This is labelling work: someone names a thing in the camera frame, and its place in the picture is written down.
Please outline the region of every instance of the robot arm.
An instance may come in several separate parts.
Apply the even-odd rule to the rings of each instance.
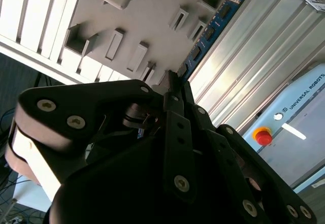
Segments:
[[[18,100],[9,165],[39,183],[45,223],[316,223],[311,209],[189,83],[139,80],[35,88]],[[87,164],[88,144],[109,152]]]

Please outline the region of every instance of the emergency stop button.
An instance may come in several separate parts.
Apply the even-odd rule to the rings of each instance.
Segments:
[[[272,143],[271,130],[268,127],[259,127],[253,133],[253,138],[261,146],[267,146]]]

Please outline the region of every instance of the aluminum profile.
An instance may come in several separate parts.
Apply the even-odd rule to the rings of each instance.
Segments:
[[[241,130],[324,50],[324,16],[303,0],[246,0],[190,77],[194,99]]]

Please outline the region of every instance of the red button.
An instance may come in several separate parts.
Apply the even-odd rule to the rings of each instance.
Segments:
[[[268,131],[260,131],[255,136],[256,141],[258,144],[262,146],[267,146],[272,143],[272,136],[269,134]]]

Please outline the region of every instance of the screw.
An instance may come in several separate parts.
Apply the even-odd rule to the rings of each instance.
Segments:
[[[276,121],[279,121],[283,118],[283,114],[282,113],[276,113],[274,116],[273,116],[273,119],[276,120]]]
[[[257,210],[249,200],[243,200],[244,209],[253,217],[257,217]]]
[[[73,129],[83,129],[86,126],[85,120],[80,116],[69,116],[67,124]]]
[[[230,127],[226,127],[225,129],[228,133],[234,134],[234,131]]]
[[[298,213],[296,212],[294,207],[292,207],[291,205],[287,205],[286,207],[293,217],[298,218]]]
[[[301,210],[301,212],[304,213],[305,217],[307,217],[308,219],[311,219],[310,212],[304,206],[300,206],[300,210]]]
[[[149,90],[146,87],[141,87],[142,91],[145,91],[146,93],[149,92]]]
[[[185,177],[181,175],[177,175],[174,178],[174,183],[175,186],[182,192],[186,193],[187,191],[189,191],[189,183]]]
[[[201,114],[205,114],[205,110],[201,107],[198,107],[198,111],[201,113]]]
[[[40,100],[37,102],[37,107],[42,111],[50,112],[55,110],[56,105],[53,101]]]
[[[173,95],[172,95],[172,98],[173,98],[174,100],[176,100],[176,101],[179,101],[179,99],[178,99],[176,96],[173,96]]]

